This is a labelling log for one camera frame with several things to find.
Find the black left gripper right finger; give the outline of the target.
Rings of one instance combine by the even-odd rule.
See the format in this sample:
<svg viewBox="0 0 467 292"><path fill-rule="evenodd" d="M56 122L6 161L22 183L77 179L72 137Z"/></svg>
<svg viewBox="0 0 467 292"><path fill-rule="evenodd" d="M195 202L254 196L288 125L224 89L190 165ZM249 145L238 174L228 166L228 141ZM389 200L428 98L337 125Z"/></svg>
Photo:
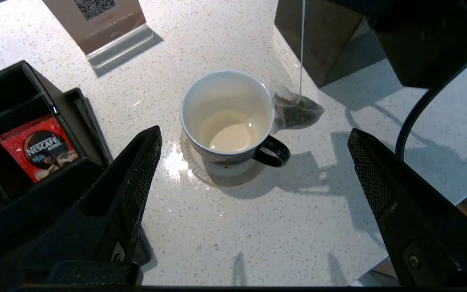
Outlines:
<svg viewBox="0 0 467 292"><path fill-rule="evenodd" d="M400 284L467 287L467 216L373 135L348 149Z"/></svg>

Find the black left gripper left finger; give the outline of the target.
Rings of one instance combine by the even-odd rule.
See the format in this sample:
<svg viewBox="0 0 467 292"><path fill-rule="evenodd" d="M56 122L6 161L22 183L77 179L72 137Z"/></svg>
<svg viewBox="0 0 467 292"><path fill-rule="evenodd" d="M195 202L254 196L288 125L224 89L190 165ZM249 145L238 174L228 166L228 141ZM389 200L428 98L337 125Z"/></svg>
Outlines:
<svg viewBox="0 0 467 292"><path fill-rule="evenodd" d="M159 126L138 133L83 196L19 260L26 279L61 285L133 285Z"/></svg>

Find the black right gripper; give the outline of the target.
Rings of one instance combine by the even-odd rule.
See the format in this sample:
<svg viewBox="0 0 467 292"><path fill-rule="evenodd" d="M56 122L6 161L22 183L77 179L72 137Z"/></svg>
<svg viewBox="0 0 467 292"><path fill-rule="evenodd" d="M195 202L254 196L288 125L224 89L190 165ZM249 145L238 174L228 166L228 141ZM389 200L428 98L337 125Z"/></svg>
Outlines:
<svg viewBox="0 0 467 292"><path fill-rule="evenodd" d="M467 0L338 0L365 17L326 76L333 83L387 59L401 85L430 89L467 68Z"/></svg>

